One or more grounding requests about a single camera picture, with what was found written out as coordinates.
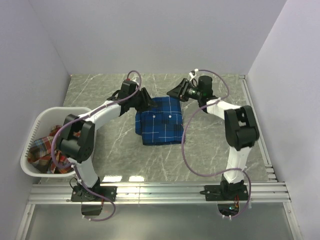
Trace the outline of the blue plaid long sleeve shirt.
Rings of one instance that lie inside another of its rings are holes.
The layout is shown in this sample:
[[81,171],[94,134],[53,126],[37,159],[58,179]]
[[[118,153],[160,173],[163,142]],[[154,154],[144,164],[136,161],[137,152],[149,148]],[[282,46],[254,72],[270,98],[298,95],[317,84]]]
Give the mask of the blue plaid long sleeve shirt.
[[135,133],[145,146],[180,144],[184,132],[180,101],[169,96],[152,100],[157,107],[135,114]]

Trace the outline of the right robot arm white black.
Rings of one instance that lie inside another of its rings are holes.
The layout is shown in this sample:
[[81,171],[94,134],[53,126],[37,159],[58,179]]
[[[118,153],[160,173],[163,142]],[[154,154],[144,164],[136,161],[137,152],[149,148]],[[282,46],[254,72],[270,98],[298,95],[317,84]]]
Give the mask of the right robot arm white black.
[[229,145],[227,166],[221,173],[219,186],[209,185],[204,188],[206,198],[214,201],[248,200],[244,170],[249,153],[260,138],[252,107],[230,104],[215,96],[213,79],[208,75],[200,76],[197,85],[184,78],[167,95],[181,102],[196,100],[202,111],[224,121],[225,138]]

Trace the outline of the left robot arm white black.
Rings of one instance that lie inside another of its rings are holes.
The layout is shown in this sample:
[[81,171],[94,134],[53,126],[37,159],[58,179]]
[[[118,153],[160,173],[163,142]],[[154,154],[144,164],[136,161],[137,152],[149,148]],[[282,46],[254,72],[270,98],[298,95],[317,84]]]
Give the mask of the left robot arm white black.
[[96,201],[102,197],[100,178],[96,174],[92,155],[96,131],[109,121],[122,116],[131,108],[144,112],[157,106],[145,88],[131,80],[124,80],[121,88],[97,108],[81,115],[69,114],[55,142],[57,150],[66,156],[74,169],[77,186],[73,193]]

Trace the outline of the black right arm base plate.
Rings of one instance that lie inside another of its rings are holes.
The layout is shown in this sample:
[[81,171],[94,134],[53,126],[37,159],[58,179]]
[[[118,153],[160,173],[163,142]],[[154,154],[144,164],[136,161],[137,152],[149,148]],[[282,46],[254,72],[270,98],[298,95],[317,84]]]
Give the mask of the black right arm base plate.
[[233,200],[246,201],[249,198],[249,192],[245,185],[236,190],[230,190],[227,187],[222,187],[220,185],[205,185],[204,190],[201,190],[199,193],[205,196],[207,202]]

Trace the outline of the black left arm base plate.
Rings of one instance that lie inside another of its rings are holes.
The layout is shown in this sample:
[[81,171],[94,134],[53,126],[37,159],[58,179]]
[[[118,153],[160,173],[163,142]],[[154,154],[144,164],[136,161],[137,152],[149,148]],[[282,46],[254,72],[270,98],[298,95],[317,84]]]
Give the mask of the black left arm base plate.
[[[117,194],[117,187],[116,186],[101,186],[95,189],[95,192],[101,196],[104,196],[110,199],[112,202],[116,199]],[[82,185],[74,186],[73,192],[71,194],[70,201],[76,203],[83,203],[83,202],[101,202],[104,199],[96,196],[86,189],[83,188]]]

